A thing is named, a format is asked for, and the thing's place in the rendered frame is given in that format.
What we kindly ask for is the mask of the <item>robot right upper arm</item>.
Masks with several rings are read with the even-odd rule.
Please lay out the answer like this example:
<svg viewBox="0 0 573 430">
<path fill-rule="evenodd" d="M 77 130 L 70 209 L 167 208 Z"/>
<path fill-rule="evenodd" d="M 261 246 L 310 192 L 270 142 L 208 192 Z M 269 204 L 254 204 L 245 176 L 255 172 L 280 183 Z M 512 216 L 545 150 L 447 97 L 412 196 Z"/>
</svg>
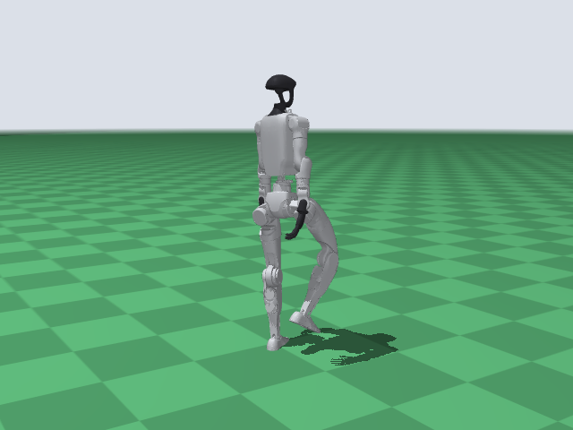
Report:
<svg viewBox="0 0 573 430">
<path fill-rule="evenodd" d="M 307 118 L 301 116 L 289 116 L 288 119 L 289 130 L 293 134 L 294 169 L 300 172 L 302 159 L 307 157 L 305 152 L 310 124 Z"/>
</svg>

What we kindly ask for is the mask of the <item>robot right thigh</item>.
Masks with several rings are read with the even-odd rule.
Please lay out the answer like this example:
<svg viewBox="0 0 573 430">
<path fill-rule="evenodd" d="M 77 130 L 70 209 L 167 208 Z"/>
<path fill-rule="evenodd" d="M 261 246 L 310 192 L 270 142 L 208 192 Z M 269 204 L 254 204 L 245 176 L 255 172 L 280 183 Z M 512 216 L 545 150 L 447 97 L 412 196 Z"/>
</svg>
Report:
<svg viewBox="0 0 573 430">
<path fill-rule="evenodd" d="M 317 263 L 322 267 L 328 253 L 335 252 L 338 255 L 337 240 L 325 211 L 313 198 L 309 197 L 308 199 L 310 208 L 308 209 L 308 214 L 305 214 L 304 224 L 306 224 L 306 227 L 321 245 L 322 250 L 317 254 Z M 288 206 L 289 211 L 294 214 L 296 220 L 299 215 L 299 212 L 297 212 L 297 201 L 292 199 Z"/>
</svg>

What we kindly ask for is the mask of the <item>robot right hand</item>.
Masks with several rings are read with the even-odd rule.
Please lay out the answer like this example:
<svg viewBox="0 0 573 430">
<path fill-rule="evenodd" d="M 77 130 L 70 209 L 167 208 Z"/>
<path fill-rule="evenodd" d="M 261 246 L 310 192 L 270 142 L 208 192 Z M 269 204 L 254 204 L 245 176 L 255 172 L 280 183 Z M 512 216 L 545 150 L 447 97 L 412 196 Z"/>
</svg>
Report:
<svg viewBox="0 0 573 430">
<path fill-rule="evenodd" d="M 297 236 L 299 229 L 301 229 L 304 224 L 305 214 L 308 214 L 309 212 L 306 210 L 306 207 L 307 207 L 307 201 L 305 199 L 302 199 L 299 202 L 299 206 L 297 208 L 297 212 L 299 212 L 299 215 L 295 224 L 295 229 L 293 229 L 293 231 L 290 234 L 286 234 L 285 239 L 290 240 Z"/>
</svg>

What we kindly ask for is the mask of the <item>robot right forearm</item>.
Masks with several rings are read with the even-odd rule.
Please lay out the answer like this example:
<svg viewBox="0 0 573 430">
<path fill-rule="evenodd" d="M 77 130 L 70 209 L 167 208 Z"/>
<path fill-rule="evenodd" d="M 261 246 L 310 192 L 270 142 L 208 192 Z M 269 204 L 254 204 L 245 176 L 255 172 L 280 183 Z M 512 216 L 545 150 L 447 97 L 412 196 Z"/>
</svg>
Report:
<svg viewBox="0 0 573 430">
<path fill-rule="evenodd" d="M 304 157 L 301 162 L 300 172 L 295 174 L 296 180 L 296 195 L 298 198 L 297 206 L 302 199 L 307 201 L 306 210 L 310 208 L 310 184 L 309 179 L 311 178 L 312 161 L 308 157 Z"/>
</svg>

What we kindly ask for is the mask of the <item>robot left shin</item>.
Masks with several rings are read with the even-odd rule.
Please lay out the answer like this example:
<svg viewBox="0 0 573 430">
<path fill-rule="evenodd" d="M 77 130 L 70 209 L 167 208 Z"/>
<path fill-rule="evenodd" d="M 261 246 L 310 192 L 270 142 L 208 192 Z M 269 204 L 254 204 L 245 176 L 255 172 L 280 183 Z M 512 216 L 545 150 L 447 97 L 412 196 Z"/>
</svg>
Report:
<svg viewBox="0 0 573 430">
<path fill-rule="evenodd" d="M 269 317 L 270 337 L 275 334 L 276 339 L 280 340 L 280 312 L 282 309 L 282 283 L 276 287 L 269 287 L 265 280 L 264 269 L 262 272 L 263 281 L 263 298 L 265 308 Z"/>
</svg>

